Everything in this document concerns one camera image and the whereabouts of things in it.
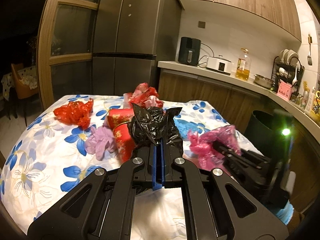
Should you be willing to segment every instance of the red paper cup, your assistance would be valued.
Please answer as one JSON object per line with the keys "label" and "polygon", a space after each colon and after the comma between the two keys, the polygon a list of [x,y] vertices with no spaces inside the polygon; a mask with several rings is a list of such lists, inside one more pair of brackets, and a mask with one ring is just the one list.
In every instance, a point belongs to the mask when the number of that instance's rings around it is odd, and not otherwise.
{"label": "red paper cup", "polygon": [[134,116],[133,109],[110,109],[106,116],[106,125],[113,130],[116,126],[124,122],[130,122]]}
{"label": "red paper cup", "polygon": [[126,122],[116,126],[113,130],[113,135],[116,139],[121,162],[124,163],[131,158],[132,151],[135,147],[135,143],[128,131],[128,123]]}

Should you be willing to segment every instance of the refrigerator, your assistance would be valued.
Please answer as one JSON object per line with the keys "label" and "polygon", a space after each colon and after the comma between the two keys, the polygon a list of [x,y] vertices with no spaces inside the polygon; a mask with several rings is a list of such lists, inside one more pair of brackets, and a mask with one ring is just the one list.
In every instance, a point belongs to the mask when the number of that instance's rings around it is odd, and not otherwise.
{"label": "refrigerator", "polygon": [[158,87],[158,61],[174,61],[178,0],[100,0],[93,41],[93,94],[121,96],[139,83]]}

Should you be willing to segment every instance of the floral tablecloth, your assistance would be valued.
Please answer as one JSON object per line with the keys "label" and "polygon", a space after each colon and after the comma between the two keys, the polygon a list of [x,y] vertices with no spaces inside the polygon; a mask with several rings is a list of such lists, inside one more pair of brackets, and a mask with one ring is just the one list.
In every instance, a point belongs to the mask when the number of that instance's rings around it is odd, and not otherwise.
{"label": "floral tablecloth", "polygon": [[[22,78],[25,76],[31,76],[31,77],[37,79],[36,66],[23,68],[18,71],[18,74]],[[8,101],[10,88],[14,87],[12,72],[10,72],[2,77],[1,84],[3,86],[3,88],[2,88],[3,97]]]}
{"label": "floral tablecloth", "polygon": [[[68,101],[94,99],[91,125],[103,124],[110,108],[121,108],[123,98],[116,96],[64,96],[43,112],[23,132],[10,152],[0,176],[0,198],[17,225],[27,233],[29,225],[62,198],[96,167],[113,170],[120,166],[117,153],[105,152],[97,161],[84,149],[90,128],[64,125],[55,120],[53,110]],[[228,124],[203,101],[164,102],[164,108],[182,106],[175,122],[203,133]],[[257,151],[240,133],[240,147]],[[194,157],[184,141],[184,157]],[[131,239],[187,239],[181,190],[148,190],[135,199]]]}

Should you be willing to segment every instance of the trash can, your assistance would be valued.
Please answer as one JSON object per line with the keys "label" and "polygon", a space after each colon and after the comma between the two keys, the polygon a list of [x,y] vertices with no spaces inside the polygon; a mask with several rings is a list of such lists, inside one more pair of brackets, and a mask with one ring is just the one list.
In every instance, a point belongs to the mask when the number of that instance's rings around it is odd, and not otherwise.
{"label": "trash can", "polygon": [[244,136],[265,156],[272,158],[273,115],[254,110],[251,114]]}

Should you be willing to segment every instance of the black plastic bag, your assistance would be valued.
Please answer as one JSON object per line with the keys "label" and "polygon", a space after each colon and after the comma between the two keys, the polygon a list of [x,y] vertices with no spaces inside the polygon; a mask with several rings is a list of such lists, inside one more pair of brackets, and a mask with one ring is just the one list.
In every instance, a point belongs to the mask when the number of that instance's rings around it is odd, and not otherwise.
{"label": "black plastic bag", "polygon": [[165,114],[159,107],[144,109],[137,104],[132,104],[132,108],[134,117],[128,123],[128,130],[137,145],[136,148],[151,143],[158,146],[164,138],[167,144],[177,147],[182,156],[183,141],[173,120],[174,116],[180,114],[182,107],[169,108]]}

